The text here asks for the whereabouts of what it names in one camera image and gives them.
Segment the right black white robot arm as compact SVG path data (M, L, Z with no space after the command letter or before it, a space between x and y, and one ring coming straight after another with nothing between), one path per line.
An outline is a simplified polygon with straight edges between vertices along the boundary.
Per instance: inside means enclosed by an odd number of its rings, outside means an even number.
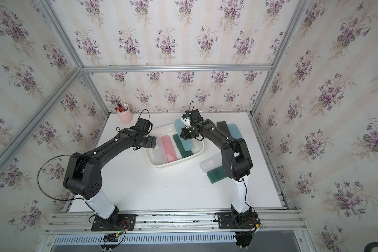
M253 162L246 141L233 137L224 121L214 123L204 119L200 112L187 110L181 121L184 127L180 137L185 140L210 140L221 151L222 167L228 178L234 182L235 195L231 204L231 216L237 226L254 220L256 213L248 202L248 176L251 174Z

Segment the light teal pencil case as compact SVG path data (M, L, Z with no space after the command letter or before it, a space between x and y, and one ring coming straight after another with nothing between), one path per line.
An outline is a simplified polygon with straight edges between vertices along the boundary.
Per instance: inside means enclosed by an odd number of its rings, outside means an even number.
M236 124L230 123L230 124L227 125L227 127L228 127L228 130L230 132L230 135L233 138L240 139L240 138L243 137L242 134L241 134L241 132L240 132L240 130L239 130L239 128L238 128L238 126Z
M191 140L185 140L180 135L182 133L182 129L185 128L184 123L181 121L181 119L176 119L174 122L174 127L177 132L178 138L183 146L183 149L185 151L191 151L193 148L193 144Z

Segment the dark green pencil case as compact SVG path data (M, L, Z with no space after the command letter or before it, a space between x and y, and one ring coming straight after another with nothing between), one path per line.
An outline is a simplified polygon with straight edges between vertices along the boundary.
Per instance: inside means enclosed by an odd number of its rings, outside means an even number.
M179 150L179 153L180 153L180 155L182 156L183 159L193 155L193 152L191 150L186 151L184 149L184 146L182 145L182 142L181 142L181 140L180 140L180 138L177 134L173 135L173 140L174 140L174 142L175 142L175 144L176 144L176 146Z
M215 168L213 170L208 171L207 177L212 184L215 184L215 183L227 178L228 176L225 172L224 167L220 166L218 168Z

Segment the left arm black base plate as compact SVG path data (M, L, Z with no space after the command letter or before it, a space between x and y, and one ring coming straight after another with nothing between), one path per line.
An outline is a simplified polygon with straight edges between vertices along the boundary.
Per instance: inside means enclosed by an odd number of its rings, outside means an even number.
M94 215L91 231L92 232L107 232L107 231L133 231L136 214L119 214L118 217L114 216L110 219L102 219Z

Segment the black pencil case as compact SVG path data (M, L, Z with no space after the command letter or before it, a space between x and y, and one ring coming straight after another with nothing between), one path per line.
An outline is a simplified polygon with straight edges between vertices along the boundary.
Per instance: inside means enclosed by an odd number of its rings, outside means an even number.
M228 128L228 125L225 121L219 121L216 124L218 128L219 134L224 137L225 139L229 139L231 137L230 130Z

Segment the pink pencil case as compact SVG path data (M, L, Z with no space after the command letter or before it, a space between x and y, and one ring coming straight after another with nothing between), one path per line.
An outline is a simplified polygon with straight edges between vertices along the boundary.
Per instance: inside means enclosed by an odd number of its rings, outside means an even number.
M167 162L175 162L178 160L175 148L173 146L172 140L168 135L164 135L161 137L162 146L164 149L165 156L167 158Z

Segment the white plastic storage box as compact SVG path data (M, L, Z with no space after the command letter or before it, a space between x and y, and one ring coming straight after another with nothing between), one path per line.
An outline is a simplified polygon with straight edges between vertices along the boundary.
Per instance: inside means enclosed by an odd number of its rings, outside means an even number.
M156 137L154 149L145 149L149 165L155 168L166 168L199 156L205 149L204 143L195 139L185 140L180 137L184 124L175 123L158 127L150 132Z

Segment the dark green pencil case front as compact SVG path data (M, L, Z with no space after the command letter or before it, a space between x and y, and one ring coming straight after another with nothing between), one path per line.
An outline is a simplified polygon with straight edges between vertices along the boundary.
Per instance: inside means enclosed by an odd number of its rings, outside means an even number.
M218 168L215 168L213 170L208 171L207 177L212 184L215 184L215 183L227 178L228 176L225 172L224 167L220 166Z

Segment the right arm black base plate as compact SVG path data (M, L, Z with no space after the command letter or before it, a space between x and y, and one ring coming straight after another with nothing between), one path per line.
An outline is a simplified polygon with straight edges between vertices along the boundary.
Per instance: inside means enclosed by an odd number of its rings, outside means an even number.
M260 227L260 218L252 210L241 214L220 212L214 215L214 219L221 230L255 230Z

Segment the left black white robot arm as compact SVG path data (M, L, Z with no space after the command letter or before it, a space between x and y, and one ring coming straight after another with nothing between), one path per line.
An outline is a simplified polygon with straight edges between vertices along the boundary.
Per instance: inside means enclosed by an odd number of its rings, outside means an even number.
M84 154L74 153L68 161L63 181L65 189L80 196L97 217L114 222L117 207L102 190L102 168L121 152L133 148L154 149L156 137L137 127L124 128L112 139Z

